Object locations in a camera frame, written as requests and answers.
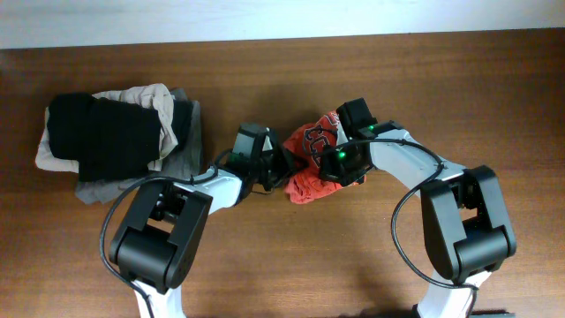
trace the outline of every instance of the folded clothing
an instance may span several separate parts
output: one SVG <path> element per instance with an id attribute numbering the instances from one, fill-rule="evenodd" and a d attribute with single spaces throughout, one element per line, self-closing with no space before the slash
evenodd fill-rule
<path id="1" fill-rule="evenodd" d="M 173 118 L 172 126 L 173 130 L 175 130 L 175 135 L 178 136 L 177 129 L 180 129 L 180 131 L 188 129 L 188 133 L 185 138 L 178 138 L 179 140 L 184 140 L 184 144 L 179 144 L 163 160 L 162 170 L 154 172 L 154 174 L 157 176 L 188 179 L 191 176 L 198 175 L 203 164 L 200 105 L 196 101 L 189 101 L 182 88 L 173 89 L 170 93 L 175 98 L 175 107 L 182 104 L 185 105 L 181 112 L 175 112 L 175 117 L 185 113 L 185 110 L 191 111 L 188 124 L 183 126 L 180 126 L 181 124 L 177 121 L 183 122 L 186 118 L 184 120 Z M 78 182 L 75 195 L 86 204 L 92 204 L 97 201 L 106 203 L 117 198 L 118 195 L 138 180 L 138 178 L 129 178 L 117 181 Z"/>
<path id="2" fill-rule="evenodd" d="M 297 204 L 305 204 L 316 199 L 334 193 L 343 187 L 335 182 L 320 179 L 320 158 L 307 155 L 302 147 L 310 153 L 320 153 L 324 146 L 335 146 L 336 136 L 331 132 L 321 131 L 320 128 L 336 130 L 339 125 L 339 117 L 335 111 L 330 111 L 315 124 L 306 124 L 298 128 L 283 145 L 295 155 L 298 155 L 308 162 L 308 168 L 292 176 L 289 183 L 284 188 L 290 196 L 290 201 Z"/>
<path id="3" fill-rule="evenodd" d="M 84 93 L 59 95 L 49 106 L 54 157 L 79 161 L 79 180 L 112 180 L 147 173 L 159 159 L 157 110 Z"/>
<path id="4" fill-rule="evenodd" d="M 150 170 L 161 170 L 162 159 L 166 157 L 178 144 L 177 137 L 172 129 L 174 103 L 173 95 L 163 84 L 153 84 L 145 87 L 132 87 L 124 91 L 100 92 L 93 95 L 94 98 L 108 98 L 112 101 L 135 103 L 146 109 L 159 112 L 159 120 L 162 129 L 159 134 L 160 159 L 154 160 L 147 165 Z M 45 109 L 45 123 L 43 135 L 37 149 L 35 164 L 38 168 L 49 171 L 79 172 L 79 162 L 76 160 L 60 159 L 53 156 L 49 147 L 49 132 L 47 122 L 49 121 L 49 108 Z"/>
<path id="5" fill-rule="evenodd" d="M 173 151 L 182 150 L 191 130 L 192 103 L 189 101 L 174 101 L 173 122 L 170 125 L 177 136 L 178 145 Z"/>

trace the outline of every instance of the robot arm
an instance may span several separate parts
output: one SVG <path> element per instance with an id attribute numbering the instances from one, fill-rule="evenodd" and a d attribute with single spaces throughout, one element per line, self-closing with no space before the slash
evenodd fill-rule
<path id="1" fill-rule="evenodd" d="M 338 138 L 344 140 L 342 144 L 351 140 L 368 141 L 352 148 L 349 151 L 352 154 L 343 156 L 353 156 L 352 161 L 357 165 L 339 163 L 339 155 L 337 160 L 334 157 L 325 161 L 326 174 L 341 180 L 344 186 L 352 180 L 347 177 L 348 173 L 356 177 L 356 171 L 363 171 L 368 164 L 368 160 L 356 160 L 356 157 L 370 157 L 369 164 L 390 173 L 409 189 L 438 170 L 436 159 L 422 149 L 407 146 L 418 142 L 403 127 L 395 122 L 377 124 L 363 99 L 346 102 L 338 113 L 345 135 Z M 432 281 L 479 288 L 516 252 L 516 238 L 498 178 L 486 166 L 466 169 L 438 158 L 441 173 L 415 192 L 422 202 L 426 251 L 434 267 Z M 476 209 L 477 214 L 462 220 L 459 214 L 462 208 Z M 472 302 L 470 288 L 446 289 L 430 284 L 414 314 L 422 318 L 464 318 Z"/>
<path id="2" fill-rule="evenodd" d="M 376 167 L 410 189 L 419 186 L 415 194 L 422 201 L 426 251 L 435 269 L 433 281 L 479 287 L 516 252 L 514 232 L 492 170 L 486 166 L 469 170 L 431 156 L 421 146 L 414 147 L 419 144 L 399 124 L 378 124 L 363 99 L 346 102 L 337 113 L 337 146 L 317 154 L 320 177 L 347 186 Z M 110 243 L 110 261 L 123 278 L 149 295 L 155 317 L 184 317 L 180 284 L 192 265 L 207 216 L 237 205 L 255 184 L 273 190 L 298 171 L 296 160 L 277 143 L 274 132 L 242 124 L 225 164 L 216 162 L 190 182 L 147 183 L 139 189 Z M 439 170 L 434 180 L 420 184 Z M 463 221 L 460 208 L 476 208 L 477 215 Z M 159 230 L 148 223 L 150 219 L 173 223 L 174 228 Z M 141 316 L 149 317 L 146 300 L 137 291 L 136 296 Z M 471 289 L 430 284 L 414 314 L 465 317 L 472 302 Z"/>

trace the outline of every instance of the printed graphic on shirt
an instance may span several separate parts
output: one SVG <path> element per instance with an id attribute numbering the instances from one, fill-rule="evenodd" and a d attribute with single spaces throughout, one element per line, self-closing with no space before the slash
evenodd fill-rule
<path id="1" fill-rule="evenodd" d="M 329 115 L 324 115 L 317 123 L 316 126 L 306 129 L 304 131 L 305 134 L 305 145 L 306 149 L 310 151 L 311 154 L 317 154 L 321 152 L 326 145 L 332 146 L 329 141 L 329 138 L 332 138 L 334 144 L 336 142 L 335 136 L 330 132 L 324 132 L 321 128 L 324 129 L 336 129 L 337 125 L 339 125 L 339 116 L 334 111 L 330 112 Z M 316 166 L 320 167 L 320 158 L 317 156 L 312 157 L 313 162 Z"/>

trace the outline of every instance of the orange cloth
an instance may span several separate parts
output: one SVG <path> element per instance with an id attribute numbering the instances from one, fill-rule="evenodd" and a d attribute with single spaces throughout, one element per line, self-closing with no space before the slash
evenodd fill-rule
<path id="1" fill-rule="evenodd" d="M 290 195 L 290 201 L 297 204 L 305 204 L 316 199 L 323 198 L 343 188 L 340 184 L 324 181 L 318 177 L 320 172 L 320 158 L 306 155 L 302 148 L 302 140 L 305 140 L 306 151 L 319 153 L 325 145 L 335 146 L 337 138 L 330 132 L 323 132 L 312 128 L 325 128 L 337 130 L 339 117 L 335 111 L 330 111 L 322 116 L 316 124 L 306 124 L 298 128 L 283 145 L 295 155 L 303 157 L 308 162 L 308 168 L 292 176 L 284 188 L 284 192 Z"/>

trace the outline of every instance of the beige cloth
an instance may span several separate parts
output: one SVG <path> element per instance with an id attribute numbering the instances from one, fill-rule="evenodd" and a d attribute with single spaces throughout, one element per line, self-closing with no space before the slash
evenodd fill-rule
<path id="1" fill-rule="evenodd" d="M 157 110 L 161 121 L 161 133 L 159 138 L 159 160 L 147 165 L 150 170 L 161 171 L 162 159 L 178 145 L 178 140 L 171 124 L 175 104 L 169 90 L 163 84 L 153 84 L 146 87 L 132 87 L 125 91 L 109 91 L 94 94 L 95 98 L 108 98 L 112 101 L 136 103 L 146 109 Z M 45 109 L 45 128 L 39 147 L 35 164 L 37 168 L 50 171 L 70 171 L 79 173 L 79 162 L 76 160 L 65 160 L 55 158 L 49 148 L 49 132 L 47 131 L 47 120 L 49 119 L 49 108 Z"/>

